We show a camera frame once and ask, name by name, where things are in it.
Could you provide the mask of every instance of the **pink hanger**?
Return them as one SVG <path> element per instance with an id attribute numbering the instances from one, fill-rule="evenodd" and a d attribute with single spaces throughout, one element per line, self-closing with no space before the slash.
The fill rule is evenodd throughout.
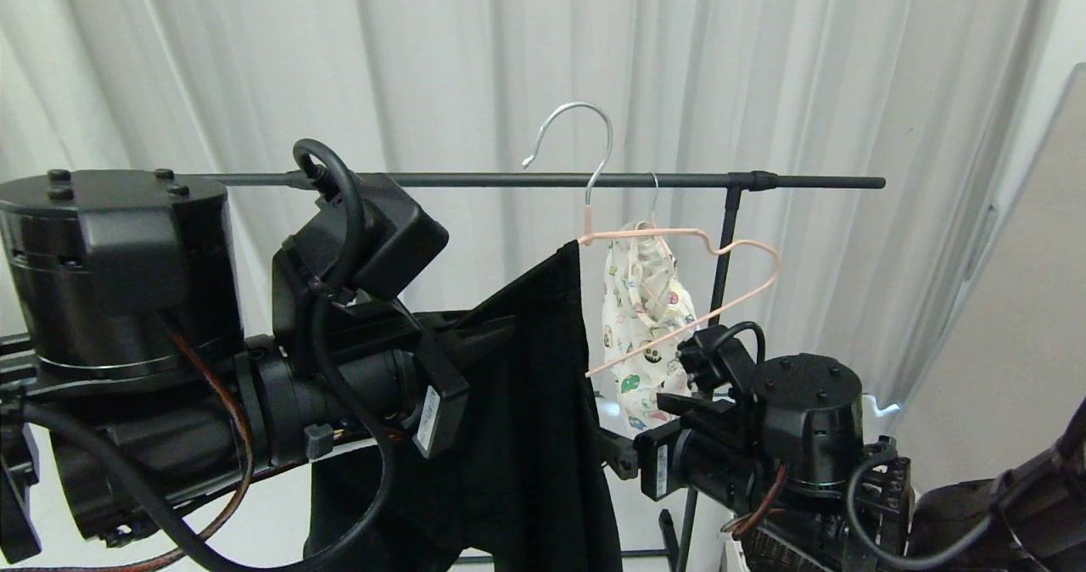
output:
<path id="1" fill-rule="evenodd" d="M 597 107 L 592 103 L 585 103 L 585 101 L 572 101 L 572 103 L 566 103 L 565 105 L 561 105 L 561 107 L 556 109 L 554 112 L 551 113 L 551 116 L 547 116 L 545 123 L 543 123 L 543 127 L 540 127 L 539 135 L 535 136 L 535 143 L 532 148 L 532 153 L 531 155 L 529 155 L 527 158 L 523 160 L 523 163 L 521 163 L 521 165 L 525 167 L 525 169 L 528 169 L 528 165 L 531 165 L 532 161 L 535 160 L 535 156 L 539 155 L 540 143 L 543 142 L 543 135 L 544 132 L 546 132 L 547 127 L 550 127 L 551 123 L 554 123 L 555 117 L 557 117 L 561 112 L 570 111 L 570 109 L 573 107 L 591 109 L 591 111 L 598 113 L 598 115 L 604 118 L 604 123 L 607 125 L 607 150 L 604 154 L 604 160 L 599 163 L 598 166 L 596 166 L 596 169 L 592 174 L 592 177 L 589 178 L 589 185 L 584 189 L 584 234 L 579 237 L 579 239 L 577 240 L 578 243 L 583 244 L 583 246 L 590 246 L 590 244 L 592 244 L 592 242 L 594 242 L 594 240 L 597 239 L 639 239 L 639 237 L 655 237 L 655 236 L 694 236 L 702 238 L 702 240 L 705 242 L 706 250 L 709 251 L 709 254 L 711 255 L 725 255 L 729 254 L 730 251 L 733 251 L 740 246 L 744 246 L 745 244 L 745 246 L 757 247 L 758 250 L 768 252 L 769 255 L 773 256 L 773 270 L 769 275 L 769 278 L 766 279 L 766 281 L 761 285 L 758 285 L 756 287 L 756 289 L 748 291 L 748 293 L 745 293 L 741 297 L 734 298 L 734 301 L 732 302 L 727 302 L 727 304 L 720 306 L 720 308 L 714 309 L 712 312 L 705 314 L 705 316 L 698 317 L 697 320 L 691 321 L 691 323 L 684 325 L 682 326 L 682 328 L 675 329 L 675 331 L 666 333 L 666 335 L 659 336 L 659 339 L 655 341 L 648 341 L 648 343 L 642 344 L 641 347 L 633 348 L 633 351 L 626 353 L 626 355 L 618 356 L 618 358 L 614 358 L 613 360 L 608 360 L 608 363 L 602 364 L 601 366 L 593 368 L 591 371 L 586 371 L 586 373 L 584 373 L 584 376 L 594 376 L 598 373 L 598 371 L 604 371 L 607 370 L 608 368 L 614 367 L 615 364 L 624 363 L 624 360 L 633 358 L 633 356 L 639 355 L 639 353 L 645 352 L 647 348 L 654 347 L 656 346 L 656 344 L 662 343 L 662 341 L 674 339 L 674 336 L 679 336 L 680 333 L 690 331 L 690 329 L 695 329 L 697 328 L 697 326 L 706 323 L 706 321 L 709 321 L 711 320 L 711 318 L 719 316 L 719 314 L 727 312 L 727 309 L 732 308 L 732 306 L 736 306 L 741 302 L 747 301 L 748 297 L 753 297 L 756 294 L 761 293 L 761 291 L 763 291 L 765 289 L 768 289 L 768 287 L 773 285 L 773 282 L 776 281 L 776 277 L 778 275 L 780 275 L 781 271 L 781 255 L 772 247 L 769 247 L 768 244 L 755 242 L 755 240 L 749 240 L 749 239 L 737 239 L 734 240 L 734 242 L 727 244 L 727 246 L 721 247 L 720 250 L 716 250 L 716 247 L 714 247 L 715 244 L 712 242 L 712 239 L 709 239 L 709 234 L 707 234 L 707 232 L 703 231 L 703 229 L 700 228 L 640 228 L 636 229 L 636 231 L 593 232 L 592 189 L 593 186 L 596 185 L 596 180 L 603 173 L 604 167 L 607 165 L 608 160 L 610 160 L 611 148 L 614 145 L 614 131 L 611 128 L 611 123 L 609 117 L 607 117 L 606 113 L 604 113 L 602 109 Z"/>

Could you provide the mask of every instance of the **white patterned garment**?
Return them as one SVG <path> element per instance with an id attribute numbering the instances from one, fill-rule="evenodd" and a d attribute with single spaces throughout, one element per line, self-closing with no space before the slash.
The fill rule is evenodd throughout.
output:
<path id="1" fill-rule="evenodd" d="M 637 221 L 622 229 L 632 228 L 652 224 Z M 675 258 L 662 237 L 613 240 L 604 274 L 605 363 L 695 320 L 694 302 L 675 277 Z M 686 339 L 689 333 L 662 341 L 611 368 L 630 433 L 674 418 L 656 406 L 659 391 L 690 395 L 686 371 L 678 359 L 678 345 Z"/>

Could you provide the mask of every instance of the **curtain backdrop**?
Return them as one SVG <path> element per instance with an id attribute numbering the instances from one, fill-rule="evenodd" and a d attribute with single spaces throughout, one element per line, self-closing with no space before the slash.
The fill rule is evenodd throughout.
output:
<path id="1" fill-rule="evenodd" d="M 942 333 L 1035 1 L 0 0 L 0 178 L 287 170 L 299 138 L 357 170 L 513 173 L 570 100 L 613 117 L 610 173 L 883 175 L 880 192 L 747 193 L 737 236 L 779 247 L 785 266 L 725 321 L 763 323 L 771 353 L 837 356 L 887 406 Z M 565 116 L 535 170 L 598 162 L 603 125 Z M 452 233 L 404 296 L 415 309 L 473 305 L 582 225 L 578 190 L 412 194 Z M 647 217 L 652 195 L 597 190 L 596 227 Z M 269 258 L 312 201 L 231 190 L 249 332 L 269 329 Z M 660 224 L 710 236 L 722 211 L 714 190 L 665 189 L 657 208 Z M 715 259 L 695 240 L 669 243 L 706 309 Z M 582 254 L 593 359 L 604 252 Z M 727 296 L 768 264 L 737 251 Z M 4 332 L 23 328 L 16 306 L 4 282 Z M 281 561 L 273 550 L 250 561 Z"/>

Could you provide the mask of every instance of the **bolt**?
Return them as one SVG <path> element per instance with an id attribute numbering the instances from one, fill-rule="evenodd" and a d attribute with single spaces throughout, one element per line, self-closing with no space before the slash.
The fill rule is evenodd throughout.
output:
<path id="1" fill-rule="evenodd" d="M 47 194 L 49 194 L 50 201 L 71 201 L 74 200 L 75 198 L 74 190 L 67 189 L 67 187 L 59 187 L 59 186 L 54 186 L 51 189 L 49 189 Z"/>

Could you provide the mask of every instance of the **black garment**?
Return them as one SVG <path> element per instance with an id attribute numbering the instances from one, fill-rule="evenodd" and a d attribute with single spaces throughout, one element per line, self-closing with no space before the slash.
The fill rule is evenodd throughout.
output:
<path id="1" fill-rule="evenodd" d="M 424 316 L 424 323 L 447 317 Z M 463 314 L 452 331 L 497 321 L 513 329 L 510 339 L 458 366 L 471 391 L 456 444 L 433 460 L 397 445 L 389 507 L 334 570 L 446 570 L 467 547 L 493 554 L 501 571 L 622 569 L 599 418 L 583 376 L 578 244 Z M 372 449 L 314 465 L 308 552 L 358 519 L 379 478 Z"/>

